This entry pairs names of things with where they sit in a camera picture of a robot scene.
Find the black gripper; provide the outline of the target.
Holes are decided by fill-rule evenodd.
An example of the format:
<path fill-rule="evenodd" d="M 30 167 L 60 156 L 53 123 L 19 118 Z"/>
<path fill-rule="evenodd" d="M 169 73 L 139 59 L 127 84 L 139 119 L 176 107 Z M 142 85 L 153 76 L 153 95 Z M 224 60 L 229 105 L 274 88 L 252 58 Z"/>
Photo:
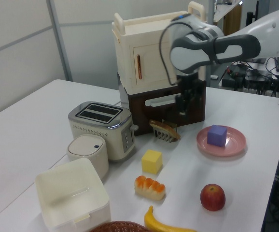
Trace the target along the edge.
<path fill-rule="evenodd" d="M 199 79 L 198 72 L 187 75 L 177 75 L 178 87 L 181 94 L 175 96 L 177 111 L 186 116 L 187 101 L 185 96 L 191 96 L 191 103 L 200 107 L 200 95 L 203 92 L 203 81 Z"/>

